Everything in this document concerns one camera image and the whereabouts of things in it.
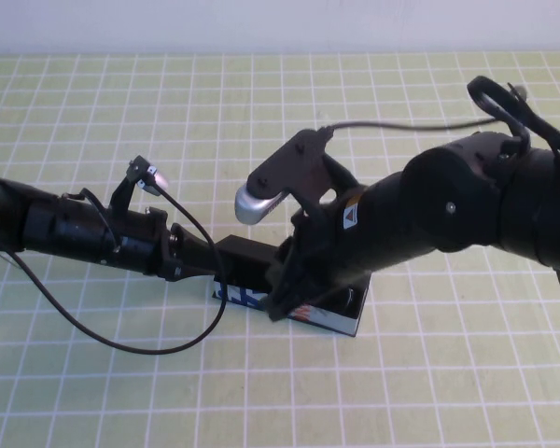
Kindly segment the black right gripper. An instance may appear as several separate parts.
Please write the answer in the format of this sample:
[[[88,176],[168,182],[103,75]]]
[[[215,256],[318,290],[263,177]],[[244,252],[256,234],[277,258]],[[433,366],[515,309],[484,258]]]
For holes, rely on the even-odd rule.
[[[317,295],[402,262],[402,206],[398,183],[358,185],[313,215],[295,219],[295,231],[278,246],[261,301],[272,322]]]

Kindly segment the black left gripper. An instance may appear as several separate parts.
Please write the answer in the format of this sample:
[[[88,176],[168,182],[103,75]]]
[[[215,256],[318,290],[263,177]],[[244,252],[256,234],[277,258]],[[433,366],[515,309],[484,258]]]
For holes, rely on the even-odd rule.
[[[170,282],[225,273],[210,244],[178,223],[168,231],[167,219],[166,211],[148,208],[143,213],[128,211],[119,220],[120,268],[163,278],[166,261],[166,280]],[[166,255],[169,234],[170,255]]]

